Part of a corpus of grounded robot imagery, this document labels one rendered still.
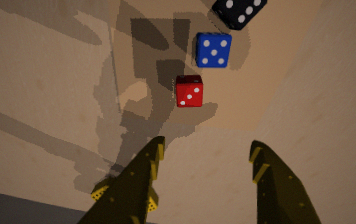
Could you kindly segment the blue die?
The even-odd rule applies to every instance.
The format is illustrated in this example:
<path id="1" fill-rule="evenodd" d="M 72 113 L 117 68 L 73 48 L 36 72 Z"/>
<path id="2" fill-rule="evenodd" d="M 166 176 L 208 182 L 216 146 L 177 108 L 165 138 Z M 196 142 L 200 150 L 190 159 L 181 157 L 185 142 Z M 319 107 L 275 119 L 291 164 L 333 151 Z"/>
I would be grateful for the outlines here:
<path id="1" fill-rule="evenodd" d="M 198 68 L 226 68 L 232 36 L 222 32 L 196 34 L 195 62 Z"/>

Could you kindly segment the black die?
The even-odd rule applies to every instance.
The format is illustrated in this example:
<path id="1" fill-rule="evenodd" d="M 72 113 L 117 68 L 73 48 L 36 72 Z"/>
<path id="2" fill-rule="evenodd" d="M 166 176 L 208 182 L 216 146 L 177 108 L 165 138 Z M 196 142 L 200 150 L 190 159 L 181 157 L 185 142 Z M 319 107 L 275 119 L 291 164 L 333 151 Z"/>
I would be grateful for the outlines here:
<path id="1" fill-rule="evenodd" d="M 217 0 L 212 10 L 232 30 L 242 30 L 267 0 Z"/>

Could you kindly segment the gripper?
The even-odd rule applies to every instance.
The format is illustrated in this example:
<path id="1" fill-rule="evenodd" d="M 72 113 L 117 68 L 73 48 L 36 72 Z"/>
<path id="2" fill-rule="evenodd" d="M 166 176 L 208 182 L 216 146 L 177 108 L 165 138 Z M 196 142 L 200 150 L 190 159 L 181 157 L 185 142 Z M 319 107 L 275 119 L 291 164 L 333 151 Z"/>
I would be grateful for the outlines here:
<path id="1" fill-rule="evenodd" d="M 165 137 L 149 141 L 77 224 L 146 224 Z M 257 184 L 257 224 L 322 224 L 300 179 L 265 143 L 253 140 L 249 163 Z"/>

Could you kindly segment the red die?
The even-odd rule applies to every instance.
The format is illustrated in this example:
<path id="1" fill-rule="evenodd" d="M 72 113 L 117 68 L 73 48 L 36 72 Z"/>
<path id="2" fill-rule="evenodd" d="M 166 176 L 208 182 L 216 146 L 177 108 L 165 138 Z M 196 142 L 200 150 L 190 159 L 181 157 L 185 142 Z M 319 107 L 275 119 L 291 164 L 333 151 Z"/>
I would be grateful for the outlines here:
<path id="1" fill-rule="evenodd" d="M 176 77 L 177 107 L 201 107 L 203 82 L 200 75 L 180 75 Z"/>

